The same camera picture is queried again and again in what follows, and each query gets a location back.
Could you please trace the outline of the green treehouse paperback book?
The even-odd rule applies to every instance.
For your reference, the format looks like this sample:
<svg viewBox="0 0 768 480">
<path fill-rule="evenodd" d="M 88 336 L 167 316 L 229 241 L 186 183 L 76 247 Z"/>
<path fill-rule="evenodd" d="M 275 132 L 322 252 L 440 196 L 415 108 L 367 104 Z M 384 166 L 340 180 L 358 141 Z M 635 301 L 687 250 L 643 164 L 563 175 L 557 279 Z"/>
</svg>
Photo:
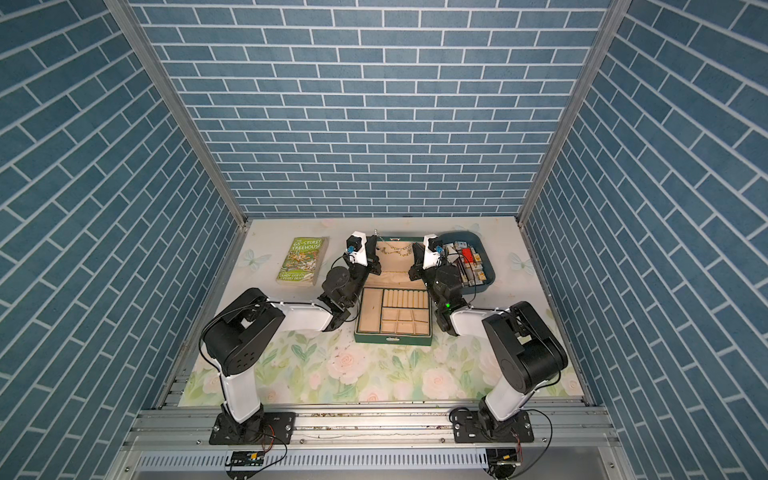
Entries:
<svg viewBox="0 0 768 480">
<path fill-rule="evenodd" d="M 327 237 L 295 237 L 276 282 L 289 286 L 314 286 L 327 250 Z"/>
</svg>

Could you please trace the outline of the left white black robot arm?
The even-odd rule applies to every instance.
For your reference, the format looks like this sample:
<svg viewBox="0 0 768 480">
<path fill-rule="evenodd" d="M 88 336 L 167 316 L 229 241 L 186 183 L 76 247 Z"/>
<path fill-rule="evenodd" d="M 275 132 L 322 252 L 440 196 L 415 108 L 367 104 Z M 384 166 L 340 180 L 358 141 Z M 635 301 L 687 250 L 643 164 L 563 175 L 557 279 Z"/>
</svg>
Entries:
<svg viewBox="0 0 768 480">
<path fill-rule="evenodd" d="M 378 236 L 352 233 L 322 283 L 322 294 L 311 302 L 279 301 L 258 288 L 249 288 L 204 327 L 200 354 L 218 372 L 224 396 L 223 412 L 237 426 L 261 415 L 252 372 L 272 338 L 281 332 L 332 332 L 361 310 L 368 277 L 381 273 Z"/>
</svg>

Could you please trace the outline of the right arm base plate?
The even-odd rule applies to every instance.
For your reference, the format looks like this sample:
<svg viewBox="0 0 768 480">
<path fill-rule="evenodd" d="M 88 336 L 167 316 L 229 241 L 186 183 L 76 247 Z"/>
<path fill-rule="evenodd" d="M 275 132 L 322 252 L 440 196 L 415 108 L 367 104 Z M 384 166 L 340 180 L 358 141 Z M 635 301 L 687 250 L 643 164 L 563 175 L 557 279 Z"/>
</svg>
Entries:
<svg viewBox="0 0 768 480">
<path fill-rule="evenodd" d="M 498 421 L 487 411 L 458 407 L 448 414 L 454 441 L 469 443 L 532 443 L 534 434 L 529 415 L 520 411 L 507 420 Z"/>
</svg>

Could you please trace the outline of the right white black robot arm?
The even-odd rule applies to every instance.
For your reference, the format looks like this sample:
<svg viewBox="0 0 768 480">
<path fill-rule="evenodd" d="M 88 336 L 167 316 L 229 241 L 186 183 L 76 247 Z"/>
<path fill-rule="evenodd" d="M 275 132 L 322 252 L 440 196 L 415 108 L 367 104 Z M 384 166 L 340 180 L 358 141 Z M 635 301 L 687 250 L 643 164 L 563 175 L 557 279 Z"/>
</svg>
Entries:
<svg viewBox="0 0 768 480">
<path fill-rule="evenodd" d="M 441 238 L 428 235 L 412 250 L 409 278 L 425 284 L 439 328 L 452 336 L 490 343 L 501 378 L 481 400 L 478 420 L 491 434 L 509 425 L 528 400 L 567 367 L 565 349 L 527 301 L 504 310 L 472 307 L 463 297 L 461 274 L 448 261 Z"/>
</svg>

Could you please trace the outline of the right circuit board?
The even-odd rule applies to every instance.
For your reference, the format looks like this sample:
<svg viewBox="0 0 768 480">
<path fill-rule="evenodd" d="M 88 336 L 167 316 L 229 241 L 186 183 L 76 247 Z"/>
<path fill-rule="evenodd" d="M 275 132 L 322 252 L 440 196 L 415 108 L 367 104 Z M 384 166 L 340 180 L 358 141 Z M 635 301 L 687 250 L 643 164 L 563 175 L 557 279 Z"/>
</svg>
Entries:
<svg viewBox="0 0 768 480">
<path fill-rule="evenodd" d="M 521 465 L 519 454 L 515 449 L 487 448 L 485 453 L 489 468 L 511 467 L 515 469 Z"/>
</svg>

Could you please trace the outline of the left green circuit board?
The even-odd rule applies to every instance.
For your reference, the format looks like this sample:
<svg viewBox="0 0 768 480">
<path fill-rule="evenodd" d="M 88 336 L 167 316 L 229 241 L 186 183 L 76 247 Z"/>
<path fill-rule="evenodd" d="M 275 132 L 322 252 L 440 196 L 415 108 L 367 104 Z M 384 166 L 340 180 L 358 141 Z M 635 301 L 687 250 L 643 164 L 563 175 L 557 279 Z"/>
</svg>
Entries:
<svg viewBox="0 0 768 480">
<path fill-rule="evenodd" d="M 232 468 L 260 468 L 264 464 L 265 453 L 263 451 L 234 451 L 225 463 L 225 467 Z"/>
</svg>

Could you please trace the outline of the green jewelry box beige lining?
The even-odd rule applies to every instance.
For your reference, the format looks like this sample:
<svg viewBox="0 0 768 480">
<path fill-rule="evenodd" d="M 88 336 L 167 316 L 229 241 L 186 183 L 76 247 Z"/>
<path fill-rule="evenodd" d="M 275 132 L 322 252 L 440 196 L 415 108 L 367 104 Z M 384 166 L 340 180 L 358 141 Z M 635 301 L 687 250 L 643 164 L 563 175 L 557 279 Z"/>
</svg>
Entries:
<svg viewBox="0 0 768 480">
<path fill-rule="evenodd" d="M 354 338 L 361 344 L 429 346 L 433 314 L 422 280 L 411 281 L 415 237 L 383 237 L 377 242 L 381 274 L 370 274 Z"/>
</svg>

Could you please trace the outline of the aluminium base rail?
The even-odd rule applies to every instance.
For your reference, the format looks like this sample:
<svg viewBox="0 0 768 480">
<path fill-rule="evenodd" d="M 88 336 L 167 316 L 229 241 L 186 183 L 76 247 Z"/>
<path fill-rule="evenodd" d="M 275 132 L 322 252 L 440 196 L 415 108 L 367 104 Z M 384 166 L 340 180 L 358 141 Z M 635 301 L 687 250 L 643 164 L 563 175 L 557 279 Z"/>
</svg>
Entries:
<svg viewBox="0 0 768 480">
<path fill-rule="evenodd" d="M 296 414 L 292 448 L 447 447 L 454 443 L 448 412 L 456 402 L 381 405 L 276 406 Z M 613 447 L 620 444 L 607 410 L 578 401 L 543 399 L 526 406 L 536 445 Z M 202 450 L 219 410 L 143 410 L 124 442 L 133 450 Z"/>
</svg>

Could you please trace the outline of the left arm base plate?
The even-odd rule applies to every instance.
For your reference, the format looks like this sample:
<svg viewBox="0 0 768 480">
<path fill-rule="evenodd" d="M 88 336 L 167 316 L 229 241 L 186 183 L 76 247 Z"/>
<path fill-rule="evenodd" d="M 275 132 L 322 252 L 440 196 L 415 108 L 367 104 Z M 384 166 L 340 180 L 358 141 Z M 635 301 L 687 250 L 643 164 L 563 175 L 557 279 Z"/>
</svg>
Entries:
<svg viewBox="0 0 768 480">
<path fill-rule="evenodd" d="M 216 418 L 210 445 L 256 445 L 291 442 L 296 421 L 293 412 L 259 411 L 251 418 L 238 423 L 227 412 L 222 411 Z"/>
</svg>

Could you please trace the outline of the teal tray of small items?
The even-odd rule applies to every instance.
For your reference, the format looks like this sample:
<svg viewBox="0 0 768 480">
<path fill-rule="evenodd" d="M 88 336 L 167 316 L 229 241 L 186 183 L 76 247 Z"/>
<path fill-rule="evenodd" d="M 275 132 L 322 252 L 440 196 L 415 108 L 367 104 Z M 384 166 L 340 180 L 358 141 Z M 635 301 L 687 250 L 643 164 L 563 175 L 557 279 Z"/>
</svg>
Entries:
<svg viewBox="0 0 768 480">
<path fill-rule="evenodd" d="M 486 291 L 496 280 L 494 268 L 480 237 L 471 231 L 452 231 L 439 235 L 446 259 L 459 274 L 463 295 Z"/>
</svg>

